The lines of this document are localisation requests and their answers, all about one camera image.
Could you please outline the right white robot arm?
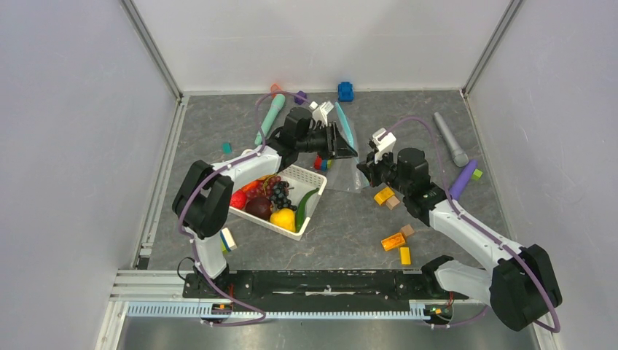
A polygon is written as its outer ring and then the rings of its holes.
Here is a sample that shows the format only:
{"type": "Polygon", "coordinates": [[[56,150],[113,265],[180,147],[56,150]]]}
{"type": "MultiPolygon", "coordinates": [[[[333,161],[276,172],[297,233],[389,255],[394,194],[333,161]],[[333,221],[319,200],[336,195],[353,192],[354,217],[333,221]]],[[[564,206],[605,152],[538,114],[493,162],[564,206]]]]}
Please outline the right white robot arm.
{"type": "Polygon", "coordinates": [[[370,185],[386,184],[402,194],[412,217],[446,235],[481,265],[473,268],[446,255],[426,263],[421,277],[426,295],[438,298],[448,291],[478,300],[514,331],[537,324],[560,332],[556,308],[563,298],[545,249],[505,238],[470,215],[431,180],[423,151],[376,155],[369,153],[357,165],[370,185]]]}

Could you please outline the clear zip top bag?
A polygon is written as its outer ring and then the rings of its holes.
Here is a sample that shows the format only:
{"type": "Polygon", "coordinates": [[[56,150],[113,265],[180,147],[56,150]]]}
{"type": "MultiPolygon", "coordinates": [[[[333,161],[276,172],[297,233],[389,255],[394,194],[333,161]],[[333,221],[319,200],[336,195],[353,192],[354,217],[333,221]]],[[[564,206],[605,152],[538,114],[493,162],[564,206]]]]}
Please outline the clear zip top bag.
{"type": "MultiPolygon", "coordinates": [[[[350,146],[358,151],[359,138],[356,134],[353,121],[345,115],[339,102],[335,102],[334,106],[337,119],[331,118],[331,121],[337,121],[337,126],[343,138],[350,146]]],[[[341,192],[360,193],[362,189],[368,187],[369,182],[356,167],[359,161],[359,157],[333,160],[331,167],[326,172],[326,188],[341,192]]]]}

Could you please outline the yellow lemon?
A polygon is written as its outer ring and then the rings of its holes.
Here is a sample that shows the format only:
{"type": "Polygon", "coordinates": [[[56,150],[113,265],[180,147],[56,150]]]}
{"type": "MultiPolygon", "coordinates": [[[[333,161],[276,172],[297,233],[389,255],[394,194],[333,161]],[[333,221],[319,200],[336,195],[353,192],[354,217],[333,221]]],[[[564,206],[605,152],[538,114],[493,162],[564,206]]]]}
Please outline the yellow lemon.
{"type": "Polygon", "coordinates": [[[295,213],[291,209],[284,208],[273,212],[269,218],[270,223],[290,232],[296,232],[295,213]]]}

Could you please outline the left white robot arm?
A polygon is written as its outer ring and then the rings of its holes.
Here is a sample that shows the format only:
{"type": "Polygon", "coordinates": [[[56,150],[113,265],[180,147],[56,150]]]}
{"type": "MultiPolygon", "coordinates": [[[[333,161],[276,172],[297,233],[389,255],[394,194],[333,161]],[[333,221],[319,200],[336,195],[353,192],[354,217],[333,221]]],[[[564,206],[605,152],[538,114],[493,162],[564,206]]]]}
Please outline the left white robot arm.
{"type": "Polygon", "coordinates": [[[198,160],[189,167],[172,209],[179,219],[178,230],[189,238],[195,265],[203,274],[200,285],[211,297],[222,296],[229,287],[219,232],[227,221],[234,192],[261,176],[288,168],[301,153],[314,153],[324,160],[358,155],[337,124],[318,120],[317,112],[294,107],[283,125],[256,149],[223,163],[198,160]]]}

